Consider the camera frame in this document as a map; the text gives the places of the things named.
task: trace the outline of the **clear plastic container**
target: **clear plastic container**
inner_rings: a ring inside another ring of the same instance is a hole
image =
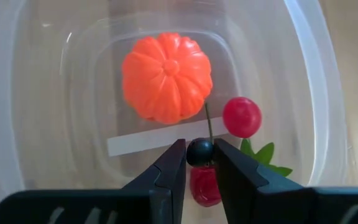
[[[25,189],[119,188],[177,138],[208,135],[206,116],[144,121],[122,98],[137,39],[179,32],[212,65],[217,136],[225,102],[253,99],[258,149],[303,185],[342,185],[346,123],[333,47],[317,0],[0,0],[0,201]],[[186,190],[183,223],[225,223]]]

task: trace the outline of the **white strip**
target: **white strip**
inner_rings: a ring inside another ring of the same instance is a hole
[[[214,136],[227,133],[222,117],[211,119],[211,126]],[[169,146],[177,139],[190,141],[194,138],[207,137],[209,137],[208,122],[205,119],[193,123],[178,124],[167,128],[109,138],[107,144],[109,156],[119,156],[156,147]]]

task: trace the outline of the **orange pumpkin figurine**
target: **orange pumpkin figurine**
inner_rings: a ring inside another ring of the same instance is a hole
[[[211,93],[211,64],[197,42],[163,33],[138,40],[122,64],[124,98],[140,117],[175,124]]]

